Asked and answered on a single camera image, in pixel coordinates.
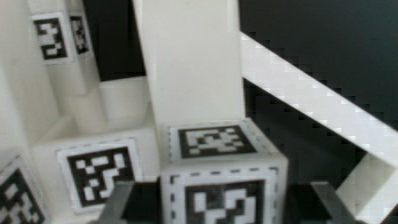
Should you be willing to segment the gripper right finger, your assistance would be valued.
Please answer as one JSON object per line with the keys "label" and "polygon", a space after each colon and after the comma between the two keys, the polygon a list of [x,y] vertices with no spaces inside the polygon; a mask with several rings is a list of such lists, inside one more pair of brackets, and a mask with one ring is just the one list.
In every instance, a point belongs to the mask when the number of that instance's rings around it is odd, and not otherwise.
{"label": "gripper right finger", "polygon": [[286,224],[364,224],[353,218],[327,182],[309,182],[289,186]]}

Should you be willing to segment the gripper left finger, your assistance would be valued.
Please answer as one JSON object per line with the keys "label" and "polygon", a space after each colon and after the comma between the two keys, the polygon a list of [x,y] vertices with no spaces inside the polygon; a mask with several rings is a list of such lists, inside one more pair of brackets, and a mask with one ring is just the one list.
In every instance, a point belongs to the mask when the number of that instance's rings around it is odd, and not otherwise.
{"label": "gripper left finger", "polygon": [[156,182],[119,182],[94,224],[162,224]]}

